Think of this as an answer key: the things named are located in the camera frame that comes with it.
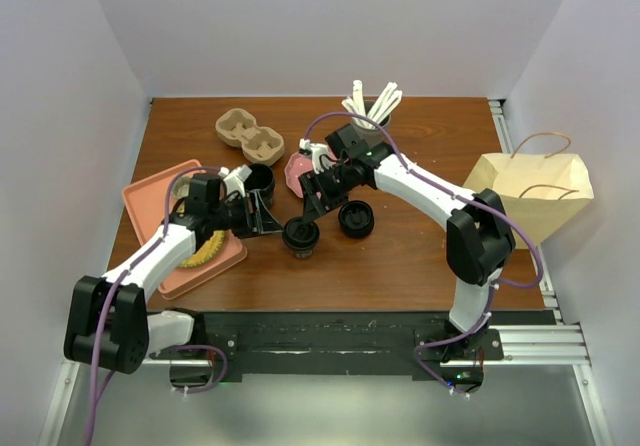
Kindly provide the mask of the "black takeout coffee cup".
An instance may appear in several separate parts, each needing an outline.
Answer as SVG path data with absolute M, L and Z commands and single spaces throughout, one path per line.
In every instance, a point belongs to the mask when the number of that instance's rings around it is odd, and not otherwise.
M 309 246 L 290 247 L 289 250 L 297 259 L 308 259 L 313 255 L 314 248 Z

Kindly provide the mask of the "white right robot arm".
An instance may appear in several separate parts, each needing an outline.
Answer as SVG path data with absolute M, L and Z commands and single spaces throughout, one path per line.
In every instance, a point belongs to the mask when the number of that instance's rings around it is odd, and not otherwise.
M 455 186 L 422 169 L 399 151 L 388 132 L 370 144 L 345 125 L 322 143 L 303 137 L 299 151 L 312 161 L 311 172 L 299 178 L 303 221 L 345 205 L 351 190 L 367 185 L 413 206 L 445 231 L 446 261 L 456 277 L 448 317 L 452 329 L 431 345 L 469 358 L 481 346 L 478 331 L 489 320 L 494 286 L 515 248 L 499 196 Z

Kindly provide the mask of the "black coffee cup lid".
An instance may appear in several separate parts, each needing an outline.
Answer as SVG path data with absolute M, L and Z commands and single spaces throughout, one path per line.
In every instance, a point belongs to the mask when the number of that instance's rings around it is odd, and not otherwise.
M 302 217 L 291 218 L 284 226 L 282 240 L 293 252 L 312 252 L 320 238 L 320 230 L 314 221 Z

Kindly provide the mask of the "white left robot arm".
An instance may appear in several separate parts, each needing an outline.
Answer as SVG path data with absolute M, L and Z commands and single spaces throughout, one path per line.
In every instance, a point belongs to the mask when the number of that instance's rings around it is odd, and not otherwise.
M 214 233 L 247 239 L 280 233 L 283 226 L 258 191 L 216 174 L 194 174 L 182 206 L 166 209 L 152 238 L 121 265 L 76 282 L 63 343 L 66 359 L 131 374 L 148 356 L 169 348 L 185 358 L 205 351 L 207 334 L 196 327 L 195 314 L 150 314 L 148 299 Z

